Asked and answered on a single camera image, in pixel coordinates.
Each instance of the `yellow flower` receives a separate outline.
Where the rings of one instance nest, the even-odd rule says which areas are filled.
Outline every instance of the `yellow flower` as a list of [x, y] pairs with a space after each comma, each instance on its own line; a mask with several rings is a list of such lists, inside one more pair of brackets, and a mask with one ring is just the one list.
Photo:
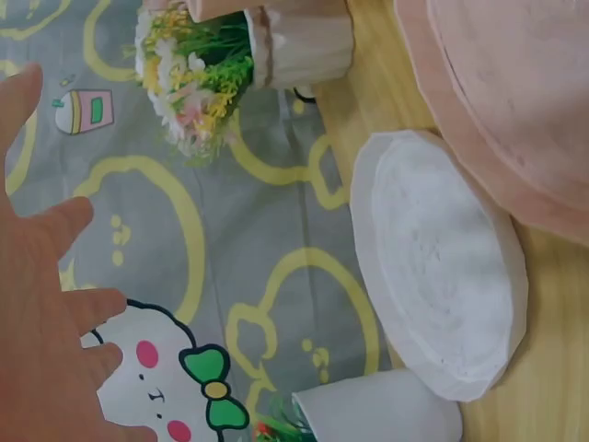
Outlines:
[[153, 90], [157, 95], [162, 93], [159, 86], [157, 67], [159, 66], [159, 57], [152, 57], [145, 62], [144, 66], [144, 88]]

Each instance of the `pink paper plate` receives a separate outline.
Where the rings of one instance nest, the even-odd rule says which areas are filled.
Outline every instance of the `pink paper plate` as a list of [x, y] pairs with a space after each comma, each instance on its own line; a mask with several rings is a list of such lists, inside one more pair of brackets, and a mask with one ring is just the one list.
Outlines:
[[[541, 168], [538, 165], [540, 160], [530, 159], [530, 152], [533, 151], [528, 145], [522, 150], [522, 155], [524, 164], [529, 163], [528, 169], [531, 168], [534, 173], [525, 173], [526, 168], [521, 167], [522, 161], [517, 157], [517, 149], [512, 147], [511, 152], [515, 152], [515, 162], [520, 167], [509, 164], [505, 160], [509, 156], [505, 154], [503, 144], [494, 140], [491, 145], [490, 138], [485, 136], [489, 134], [480, 129], [480, 121], [475, 122], [468, 113], [465, 106], [468, 101], [464, 94], [456, 93], [456, 90], [461, 90], [460, 84], [456, 76], [451, 75], [453, 65], [446, 56], [446, 48], [436, 39], [429, 19], [427, 0], [397, 0], [396, 8], [420, 90], [458, 160], [493, 199], [519, 221], [589, 245], [589, 201], [583, 199], [583, 193], [589, 192], [589, 162], [585, 160], [583, 163], [587, 149], [583, 150], [579, 146], [577, 151], [567, 151], [567, 155], [563, 154], [566, 158], [558, 161], [554, 159], [558, 158], [554, 150], [550, 153], [542, 150], [540, 153], [543, 154], [544, 166]], [[504, 122], [504, 119], [498, 118], [497, 121]], [[546, 121], [546, 118], [537, 119], [538, 123]], [[517, 124], [505, 124], [505, 127], [507, 129], [502, 129], [502, 136], [507, 134], [515, 137], [510, 139], [523, 143], [524, 132], [529, 126], [521, 133], [518, 133]], [[575, 166], [570, 174], [565, 175], [566, 169], [562, 164], [570, 163], [572, 160], [569, 156], [572, 154], [583, 164]], [[554, 169], [549, 167], [550, 164], [554, 165]], [[583, 166], [587, 172], [587, 180], [583, 180]], [[567, 196], [567, 189], [578, 194]]]

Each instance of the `wooden surface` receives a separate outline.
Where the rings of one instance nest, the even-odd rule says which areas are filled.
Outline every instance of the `wooden surface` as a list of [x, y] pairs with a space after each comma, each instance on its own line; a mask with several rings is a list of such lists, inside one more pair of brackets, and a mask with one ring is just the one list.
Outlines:
[[[390, 0], [349, 0], [355, 63], [316, 88], [344, 184], [370, 133], [434, 129]], [[589, 250], [518, 227], [530, 279], [528, 334], [502, 382], [462, 407], [467, 442], [589, 440]]]

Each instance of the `stack of paper plates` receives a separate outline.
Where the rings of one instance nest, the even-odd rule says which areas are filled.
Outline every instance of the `stack of paper plates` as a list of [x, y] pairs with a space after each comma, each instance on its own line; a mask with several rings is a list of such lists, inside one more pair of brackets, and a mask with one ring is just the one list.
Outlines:
[[435, 393], [481, 397], [525, 334], [525, 259], [510, 217], [429, 134], [376, 134], [352, 183], [368, 294], [388, 339]]

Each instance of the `white cartoon face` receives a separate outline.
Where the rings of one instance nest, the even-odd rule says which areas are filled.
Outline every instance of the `white cartoon face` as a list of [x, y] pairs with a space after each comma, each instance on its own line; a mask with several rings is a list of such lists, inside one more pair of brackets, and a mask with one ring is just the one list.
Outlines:
[[[229, 404], [238, 417], [245, 412], [225, 384], [228, 357], [219, 347], [197, 349], [190, 331], [164, 310], [130, 303], [124, 313], [82, 338], [85, 348], [100, 343], [116, 343], [123, 351], [122, 365], [98, 391], [109, 421], [149, 426], [160, 442], [218, 442], [224, 429], [248, 424], [246, 413], [235, 425], [214, 420], [215, 407]], [[195, 374], [190, 367], [196, 367]], [[211, 368], [215, 374], [207, 377]]]

